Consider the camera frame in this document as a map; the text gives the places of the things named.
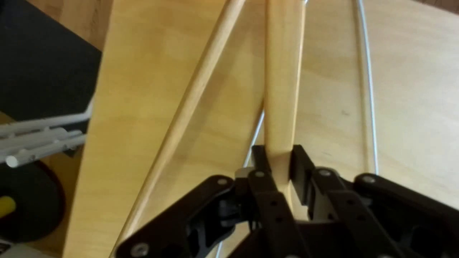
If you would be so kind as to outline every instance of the wooden stick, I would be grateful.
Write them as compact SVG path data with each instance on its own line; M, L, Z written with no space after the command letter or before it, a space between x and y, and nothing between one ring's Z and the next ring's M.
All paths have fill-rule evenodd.
M124 239L127 235L130 235L133 231L139 228L141 214L144 214L149 198L157 183L157 179L170 162L182 136L184 135L190 118L229 39L229 34L237 20L243 3L245 0L227 0L225 3L217 23L213 29L213 33L210 36L210 40L207 42L207 46L205 47L200 56L200 60L187 85L184 96L172 119L166 136L161 140L159 152L143 182L143 186L123 226L118 241Z
M303 13L301 0L266 0L265 146L283 194L295 132Z

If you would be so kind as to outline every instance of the white plastic rod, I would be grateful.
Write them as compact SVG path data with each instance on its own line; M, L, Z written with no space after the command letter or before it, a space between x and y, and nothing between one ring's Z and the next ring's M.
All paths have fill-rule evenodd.
M40 148L44 145L50 145L55 140L64 140L64 139L74 138L78 135L83 135L83 133L80 130L63 132L63 133L55 133L50 138L30 139L28 142L24 142L21 145L0 149L0 163L2 163L8 155L14 155L19 151Z
M2 149L19 146L19 145L28 143L30 140L35 140L35 139L50 139L51 140L52 136L58 136L63 133L65 133L65 130L63 128L57 128L57 129L50 129L50 130L32 132L32 133L27 133L27 135L18 135L14 138L5 138L5 139L0 140L0 152Z
M260 103L260 112L259 112L259 116L258 116L258 122L256 122L252 139L249 140L249 146L248 146L242 168L248 168L249 161L252 158L252 146L256 143L258 135L259 135L259 132L262 129L262 123L263 123L263 109L262 109L262 106L263 105ZM222 252L222 248L223 248L223 242L219 242L217 249L215 252L215 258L219 258L219 255Z
M0 138L5 138L14 133L34 132L34 130L42 130L45 128L55 128L55 126L85 122L90 119L90 115L91 115L91 103L93 100L90 99L83 113L0 125Z
M15 155L7 156L5 163L9 168L17 168L25 163L31 163L45 156L51 156L54 153L77 148L84 143L84 139L85 136L80 135L80 136L64 139L64 140L55 140L54 143L41 146L41 148L21 151Z

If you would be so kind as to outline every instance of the metal rod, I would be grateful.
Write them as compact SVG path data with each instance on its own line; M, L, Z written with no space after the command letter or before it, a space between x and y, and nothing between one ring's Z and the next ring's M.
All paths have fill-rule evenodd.
M260 105L258 122L256 122L256 126L255 126L252 139L249 140L248 151L246 151L246 155L245 155L242 168L246 168L248 163L249 163L249 161L250 161L252 146L256 143L258 135L259 135L259 132L260 132L260 129L262 129L262 123L263 123L263 109L262 109L262 105ZM217 249L216 249L216 252L215 252L215 258L219 258L222 247L223 247L223 242L219 242Z
M377 129L375 129L375 108L374 108L374 83L372 83L372 67L371 67L371 50L369 50L368 29L367 29L367 19L365 19L362 0L357 0L357 9L358 9L358 17L359 17L358 19L359 20L359 33L361 33L361 40L362 40L365 79L367 79L368 103L369 103L372 172L375 175L380 175Z

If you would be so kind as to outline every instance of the wood grain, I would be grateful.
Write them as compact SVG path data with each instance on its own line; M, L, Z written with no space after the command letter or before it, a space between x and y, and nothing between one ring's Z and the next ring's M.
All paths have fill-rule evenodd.
M299 95L303 13L301 0L266 1L263 139L275 183L285 194Z
M141 222L203 178L232 176L243 161L263 95L263 7L246 1ZM459 22L414 1L367 0L365 7L381 172L459 208ZM220 9L213 0L113 3L63 257L108 255ZM368 169L355 17L352 1L308 3L293 140L347 179Z
M186 87L183 99L180 100L172 123L160 143L154 162L146 175L143 186L136 198L133 209L124 224L120 239L124 239L133 234L141 224L139 219L143 216L149 198L157 183L157 179L167 168L176 148L183 138L187 125L199 105L203 90L206 89L209 79L215 70L215 66L227 43L229 34L239 17L245 0L227 0L220 11L213 33L202 53L202 57L196 66L193 76Z

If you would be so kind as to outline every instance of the wooden strut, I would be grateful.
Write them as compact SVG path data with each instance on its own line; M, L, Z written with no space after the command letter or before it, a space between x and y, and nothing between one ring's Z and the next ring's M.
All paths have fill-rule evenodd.
M291 205L288 163L301 76L305 1L266 0L265 146L272 175Z
M213 69L237 20L243 3L245 0L227 0L225 3L216 22L216 26L212 32L212 36L200 56L200 60L183 95L183 99L179 103L177 110L174 112L172 123L161 140L161 145L149 169L149 173L146 175L143 186L134 201L133 209L127 216L127 221L121 229L117 242L123 241L126 237L133 234L140 226L140 218L147 206L149 196L151 195L160 175L170 162L180 139L186 132L186 128L213 73Z

